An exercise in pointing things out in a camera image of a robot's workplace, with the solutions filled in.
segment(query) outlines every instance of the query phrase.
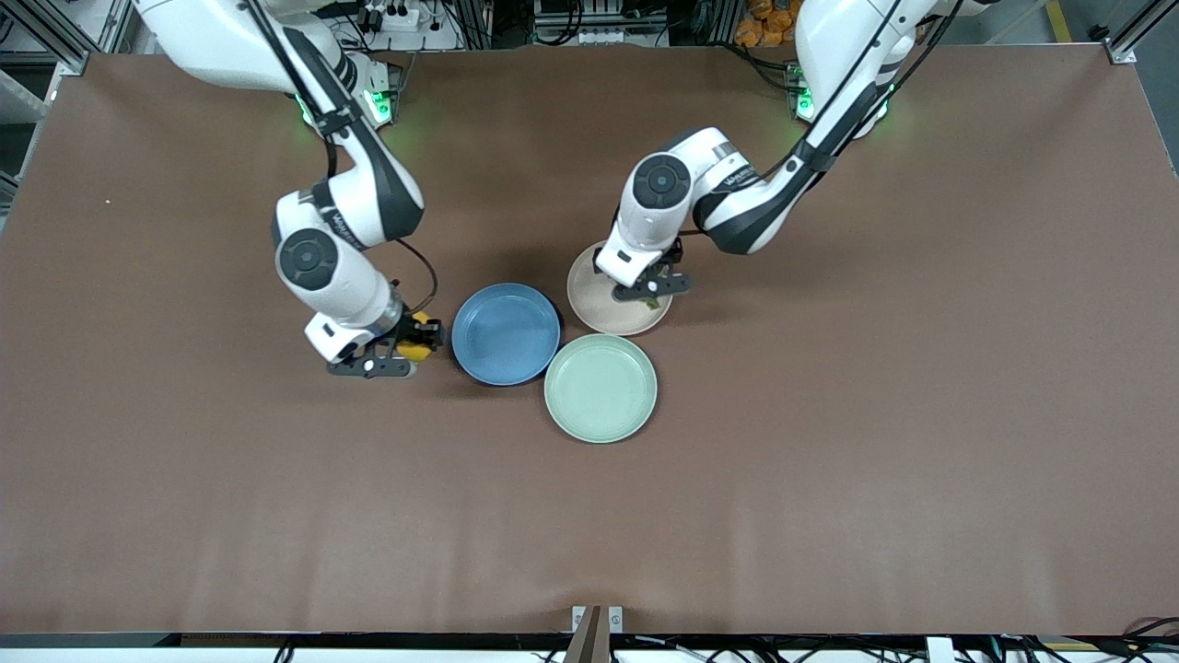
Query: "brown table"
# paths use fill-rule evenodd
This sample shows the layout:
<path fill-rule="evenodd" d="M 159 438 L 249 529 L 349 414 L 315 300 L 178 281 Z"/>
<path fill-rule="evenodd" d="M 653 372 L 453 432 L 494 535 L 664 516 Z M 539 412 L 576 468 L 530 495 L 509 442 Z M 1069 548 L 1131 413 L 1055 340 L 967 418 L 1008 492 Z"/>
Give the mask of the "brown table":
<path fill-rule="evenodd" d="M 435 315 L 548 294 L 628 170 L 799 136 L 718 51 L 426 55 L 383 134 Z M 337 379 L 268 222 L 323 150 L 279 94 L 163 58 L 65 83 L 2 238 L 0 624 L 22 630 L 1119 632 L 1179 612 L 1179 185 L 1096 46 L 944 47 L 753 257 L 638 340 L 638 435 L 447 357 Z M 377 265 L 424 293 L 404 251 Z"/>

